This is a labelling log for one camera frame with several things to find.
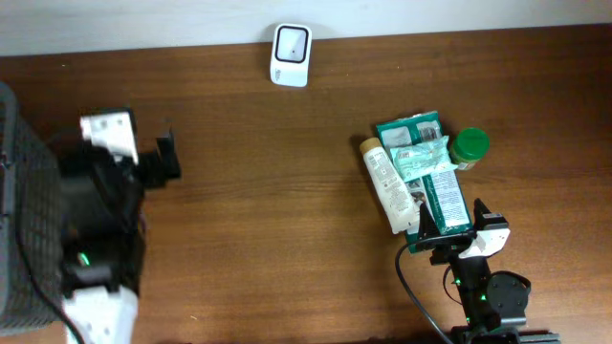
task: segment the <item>jar with green lid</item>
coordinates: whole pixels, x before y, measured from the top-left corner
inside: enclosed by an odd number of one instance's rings
[[[489,150],[487,133],[478,128],[468,128],[457,136],[450,147],[450,158],[459,170],[469,170],[476,165]]]

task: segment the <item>wall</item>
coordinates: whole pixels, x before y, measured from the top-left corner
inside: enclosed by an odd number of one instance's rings
[[[612,0],[0,0],[0,55],[272,40],[272,24],[317,38],[612,21]]]

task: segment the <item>brown tabletop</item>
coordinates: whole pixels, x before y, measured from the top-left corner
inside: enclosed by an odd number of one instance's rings
[[[438,110],[490,153],[457,173],[510,221],[492,270],[533,282],[526,330],[612,332],[612,31],[583,26],[315,41],[309,85],[270,82],[271,44],[0,58],[42,138],[130,106],[142,149],[172,126],[183,178],[150,192],[134,343],[349,342],[430,327],[393,267],[358,145]],[[404,275],[444,329],[465,324],[428,255]],[[63,343],[59,324],[0,343]]]

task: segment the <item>white bottle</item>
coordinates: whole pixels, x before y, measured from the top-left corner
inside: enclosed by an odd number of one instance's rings
[[[413,230],[419,225],[419,208],[386,155],[381,141],[376,138],[365,140],[360,150],[393,234]]]

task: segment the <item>green cap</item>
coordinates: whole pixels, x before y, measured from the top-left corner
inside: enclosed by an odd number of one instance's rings
[[[463,130],[452,143],[455,153],[467,161],[477,161],[487,154],[489,150],[489,137],[487,133],[478,128]]]

